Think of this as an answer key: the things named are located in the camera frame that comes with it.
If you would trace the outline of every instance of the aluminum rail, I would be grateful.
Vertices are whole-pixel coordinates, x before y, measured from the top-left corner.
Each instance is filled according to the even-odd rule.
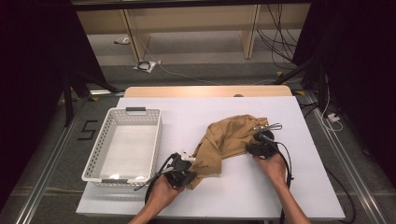
[[[316,101],[312,91],[308,91],[306,97],[309,103],[314,103]],[[340,164],[344,172],[346,173],[346,176],[349,179],[352,188],[355,190],[356,195],[361,201],[361,205],[366,211],[368,218],[370,218],[372,223],[389,223],[385,215],[379,209],[379,205],[375,200],[373,194],[367,187],[367,184],[361,178],[361,175],[359,174],[352,160],[347,155],[347,152],[341,144],[340,140],[338,139],[337,135],[335,134],[335,131],[329,131],[326,127],[323,127],[321,122],[322,115],[317,108],[315,109],[315,115],[318,119],[320,127],[326,134],[326,137],[328,138],[329,143],[332,146],[335,156],[340,161]]]
[[[41,198],[43,197],[44,191],[46,190],[46,187],[50,182],[50,178],[52,177],[53,171],[55,170],[59,162],[59,159],[61,158],[62,153],[64,152],[70,134],[74,130],[74,127],[76,125],[76,120],[78,119],[78,115],[86,102],[87,99],[85,98],[78,100],[75,109],[76,115],[71,120],[69,126],[64,128],[64,131],[62,132],[62,135],[59,138],[58,143],[55,146],[55,149],[53,149],[49,157],[49,160],[46,164],[46,167],[44,168],[43,173],[41,173],[41,176],[38,178],[37,183],[35,184],[35,187],[32,190],[32,193],[30,194],[30,196],[28,197],[24,206],[21,209],[21,212],[16,221],[17,224],[28,224],[32,220],[33,215],[35,214],[35,210],[37,209],[38,204],[40,203]]]

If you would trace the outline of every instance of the floor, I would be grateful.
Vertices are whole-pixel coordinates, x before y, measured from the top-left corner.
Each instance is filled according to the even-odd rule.
[[[294,39],[298,39],[299,30],[290,31]],[[269,36],[275,36],[275,32],[268,31]],[[97,56],[99,64],[103,66],[103,71],[110,84],[116,83],[127,87],[130,82],[125,81],[125,76],[133,66],[133,54],[130,45],[114,44],[114,41],[123,40],[125,35],[96,35],[89,36],[92,48]],[[292,38],[287,36],[288,43],[292,43]],[[275,47],[282,49],[282,45],[275,44]],[[145,60],[151,62],[163,62],[163,70],[169,76],[174,76],[172,83],[183,85],[186,80],[179,81],[180,75],[191,77],[191,85],[205,85],[202,81],[214,81],[209,74],[219,71],[219,69],[243,68],[242,71],[262,70],[261,65],[269,64],[271,67],[268,76],[248,77],[245,78],[254,83],[266,84],[264,81],[271,81],[277,78],[277,73],[286,74],[292,64],[286,63],[282,57],[274,55],[273,52],[265,47],[259,37],[255,39],[255,47],[251,59],[245,59],[242,53],[242,46],[239,42],[237,32],[204,32],[204,33],[177,33],[177,34],[153,34],[151,36],[148,53]],[[200,71],[207,76],[202,75],[199,80],[196,78],[196,72]],[[160,80],[163,76],[157,76],[153,71],[152,74],[134,74],[133,85],[166,85],[166,82]],[[240,84],[245,80],[230,77],[230,80],[224,78],[215,79],[217,82],[228,81],[229,84]],[[334,176],[339,179],[341,186],[333,177],[330,177],[334,191],[343,206],[346,213],[346,219],[353,218],[353,210],[356,209],[356,219],[354,223],[382,223],[373,221],[373,214],[367,212],[364,200],[361,197],[361,191],[355,187],[351,179],[354,175],[348,174],[348,168],[344,167],[340,162],[337,151],[346,152],[350,158],[353,168],[356,169],[361,182],[368,189],[368,192],[375,200],[380,211],[380,215],[385,217],[389,223],[396,223],[396,215],[394,208],[396,207],[396,191],[389,183],[385,175],[380,170],[375,161],[364,151],[364,144],[354,130],[353,125],[348,120],[347,115],[339,113],[340,122],[343,130],[340,132],[327,133],[322,129],[318,111],[311,111],[310,106],[303,106],[314,102],[316,95],[314,92],[299,90],[299,81],[301,77],[295,77],[290,80],[287,85],[295,90],[296,98],[302,105],[302,113],[306,115],[307,126],[313,136],[323,164],[332,171]],[[90,86],[91,90],[96,90],[96,86]],[[115,106],[119,96],[98,96],[93,97],[90,101],[75,102],[75,108],[81,108],[77,114],[78,120],[74,130],[70,131],[70,135],[66,140],[67,146],[64,151],[59,153],[58,159],[53,159],[52,153],[59,146],[58,140],[62,138],[64,130],[64,104],[62,99],[59,102],[57,114],[53,117],[53,122],[48,128],[48,133],[42,139],[40,148],[37,150],[30,163],[26,167],[20,182],[12,192],[6,207],[0,214],[0,223],[127,223],[130,217],[84,217],[76,214],[78,200],[81,197],[85,183],[80,179],[80,173],[86,163],[86,158],[91,152],[92,141],[78,140],[81,138],[81,131],[86,121],[90,120],[90,129],[98,130],[101,127],[107,110]],[[336,99],[331,99],[329,103],[329,111],[338,111]],[[338,143],[332,143],[329,138],[338,139]],[[55,167],[47,177],[47,185],[45,185],[44,193],[37,198],[39,203],[31,210],[31,215],[27,216],[25,222],[18,220],[20,213],[25,212],[24,206],[28,202],[29,196],[37,189],[35,188],[40,176],[46,170],[48,161],[55,160]],[[348,199],[348,195],[352,199],[353,206]],[[335,223],[336,221],[314,221],[314,223]],[[158,223],[224,223],[224,224],[243,224],[247,223],[243,220],[160,220]]]

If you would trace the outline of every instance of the crumpled cloth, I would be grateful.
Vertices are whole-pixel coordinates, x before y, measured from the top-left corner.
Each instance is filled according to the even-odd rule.
[[[268,125],[267,118],[250,115],[234,116],[210,124],[192,155],[195,161],[189,171],[197,176],[187,188],[194,189],[207,175],[221,174],[221,160],[245,154],[246,145],[253,140],[253,128],[261,125]]]

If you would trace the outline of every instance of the plastic basket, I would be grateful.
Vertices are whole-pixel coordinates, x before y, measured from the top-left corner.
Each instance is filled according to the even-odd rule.
[[[109,109],[82,180],[100,186],[144,185],[155,174],[161,131],[159,109]]]

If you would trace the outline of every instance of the white table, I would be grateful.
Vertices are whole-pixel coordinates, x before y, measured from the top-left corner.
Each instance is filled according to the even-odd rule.
[[[157,159],[183,149],[192,153],[206,127],[221,119],[250,114],[281,123],[273,131],[292,161],[291,193],[311,219],[345,217],[293,96],[214,98],[121,98],[118,107],[145,106],[161,109],[163,135]],[[86,216],[135,215],[144,205],[144,194],[132,189],[109,189],[88,183],[77,213]],[[222,162],[222,174],[205,178],[194,190],[186,189],[159,217],[271,219],[281,206],[269,180],[248,154]]]

